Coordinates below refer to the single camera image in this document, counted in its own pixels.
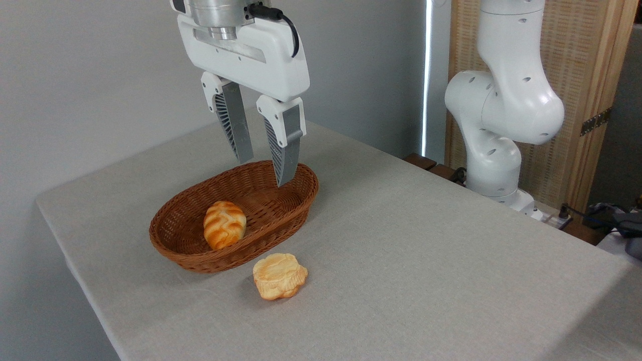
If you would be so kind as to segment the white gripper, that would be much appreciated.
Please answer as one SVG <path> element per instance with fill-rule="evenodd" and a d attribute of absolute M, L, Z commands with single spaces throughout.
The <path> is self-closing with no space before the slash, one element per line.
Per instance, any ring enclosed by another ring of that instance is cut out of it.
<path fill-rule="evenodd" d="M 200 82 L 207 106 L 241 164 L 254 151 L 239 85 L 263 94 L 256 105 L 282 187 L 295 176 L 306 135 L 299 96 L 309 87 L 309 73 L 295 25 L 269 1 L 172 1 L 171 7 L 188 57 L 205 71 Z"/>

